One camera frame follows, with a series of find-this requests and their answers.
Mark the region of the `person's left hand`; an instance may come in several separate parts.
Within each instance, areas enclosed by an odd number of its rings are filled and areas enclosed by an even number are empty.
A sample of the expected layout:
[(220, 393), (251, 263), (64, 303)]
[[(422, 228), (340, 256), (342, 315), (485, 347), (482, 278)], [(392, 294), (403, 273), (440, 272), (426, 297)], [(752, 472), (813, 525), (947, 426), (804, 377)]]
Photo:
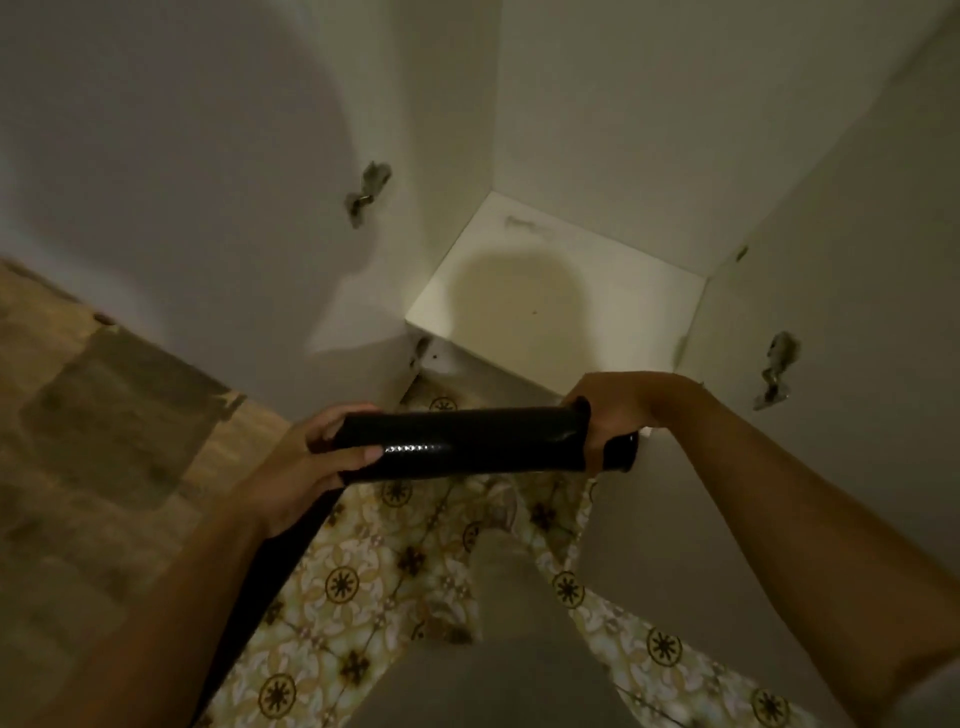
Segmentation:
[(230, 492), (217, 516), (231, 539), (255, 547), (294, 526), (319, 497), (343, 486), (330, 452), (347, 418), (378, 414), (370, 403), (336, 404), (293, 424), (272, 452)]

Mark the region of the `white cabinet door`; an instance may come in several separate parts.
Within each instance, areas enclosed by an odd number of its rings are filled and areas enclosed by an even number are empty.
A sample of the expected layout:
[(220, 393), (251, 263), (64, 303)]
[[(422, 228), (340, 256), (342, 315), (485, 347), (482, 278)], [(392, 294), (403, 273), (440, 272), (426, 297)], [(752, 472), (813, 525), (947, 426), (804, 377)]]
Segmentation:
[(501, 11), (0, 0), (0, 256), (285, 418), (392, 407), (492, 189)]
[[(789, 398), (754, 411), (784, 331), (800, 342)], [(714, 273), (678, 370), (960, 575), (960, 2)], [(664, 431), (598, 482), (577, 576), (853, 725)]]

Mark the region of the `person's grey trouser leg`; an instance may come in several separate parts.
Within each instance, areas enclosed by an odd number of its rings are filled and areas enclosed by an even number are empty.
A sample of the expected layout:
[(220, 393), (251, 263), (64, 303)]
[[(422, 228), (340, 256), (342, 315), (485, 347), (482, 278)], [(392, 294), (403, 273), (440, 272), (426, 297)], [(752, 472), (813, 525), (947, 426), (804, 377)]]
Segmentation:
[(345, 728), (640, 728), (513, 533), (516, 489), (486, 491), (469, 557), (481, 637), (407, 648)]

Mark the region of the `person's right hand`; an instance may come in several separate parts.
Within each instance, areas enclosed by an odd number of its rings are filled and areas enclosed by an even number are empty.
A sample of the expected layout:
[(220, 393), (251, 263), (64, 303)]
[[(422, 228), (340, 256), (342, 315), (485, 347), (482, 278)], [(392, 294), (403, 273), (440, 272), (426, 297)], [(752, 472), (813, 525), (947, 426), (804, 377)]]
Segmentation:
[(703, 386), (677, 373), (657, 371), (590, 372), (561, 401), (588, 403), (589, 424), (583, 445), (585, 470), (604, 470), (604, 451), (613, 438), (643, 429), (667, 428)]

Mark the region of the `person's left forearm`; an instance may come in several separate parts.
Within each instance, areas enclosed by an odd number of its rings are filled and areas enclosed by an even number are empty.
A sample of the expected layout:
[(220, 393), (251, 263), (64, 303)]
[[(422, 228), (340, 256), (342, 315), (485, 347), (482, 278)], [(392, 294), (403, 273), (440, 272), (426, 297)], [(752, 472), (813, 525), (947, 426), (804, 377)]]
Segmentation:
[(229, 498), (29, 728), (190, 728), (218, 643), (269, 535)]

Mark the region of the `metal door hinge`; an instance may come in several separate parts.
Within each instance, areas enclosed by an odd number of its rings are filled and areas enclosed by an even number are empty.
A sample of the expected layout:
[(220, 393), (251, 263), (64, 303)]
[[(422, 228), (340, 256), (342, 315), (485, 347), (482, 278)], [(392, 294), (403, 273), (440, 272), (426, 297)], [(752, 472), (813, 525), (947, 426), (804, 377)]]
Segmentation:
[(349, 224), (354, 230), (363, 226), (367, 208), (378, 200), (392, 176), (393, 169), (389, 163), (371, 161), (366, 165), (359, 192), (349, 193), (344, 199)]
[(761, 372), (764, 388), (753, 401), (753, 411), (762, 411), (789, 399), (786, 372), (800, 356), (801, 342), (792, 333), (781, 331), (774, 335), (766, 352), (766, 368)]

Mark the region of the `black film roll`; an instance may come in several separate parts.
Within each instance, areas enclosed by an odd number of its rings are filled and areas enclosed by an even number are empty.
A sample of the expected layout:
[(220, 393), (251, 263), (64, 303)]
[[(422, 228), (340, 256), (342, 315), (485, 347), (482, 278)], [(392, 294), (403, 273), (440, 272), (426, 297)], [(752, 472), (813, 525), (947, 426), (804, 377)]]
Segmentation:
[[(380, 446), (372, 465), (341, 476), (344, 486), (393, 480), (436, 480), (532, 472), (584, 473), (592, 408), (582, 396), (567, 405), (426, 412), (362, 412), (346, 416), (312, 453)], [(203, 682), (191, 721), (200, 728), (211, 699), (246, 648), (268, 607), (301, 562), (321, 527), (333, 522), (343, 489), (322, 495), (290, 528), (256, 552)]]

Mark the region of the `person's right forearm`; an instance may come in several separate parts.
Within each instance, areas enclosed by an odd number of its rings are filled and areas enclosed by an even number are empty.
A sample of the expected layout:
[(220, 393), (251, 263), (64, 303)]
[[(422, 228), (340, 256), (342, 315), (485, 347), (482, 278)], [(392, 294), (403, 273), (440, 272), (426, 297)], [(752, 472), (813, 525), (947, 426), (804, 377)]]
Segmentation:
[(703, 386), (654, 381), (654, 421), (846, 713), (860, 728), (960, 728), (960, 579)]

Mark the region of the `white cabinet body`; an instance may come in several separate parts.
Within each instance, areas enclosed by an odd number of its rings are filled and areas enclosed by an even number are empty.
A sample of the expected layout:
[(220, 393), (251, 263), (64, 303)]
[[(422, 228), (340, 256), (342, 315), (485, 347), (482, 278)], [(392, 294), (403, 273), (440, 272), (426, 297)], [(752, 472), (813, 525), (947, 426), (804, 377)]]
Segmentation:
[(503, 0), (491, 191), (408, 324), (558, 395), (707, 280), (960, 0)]

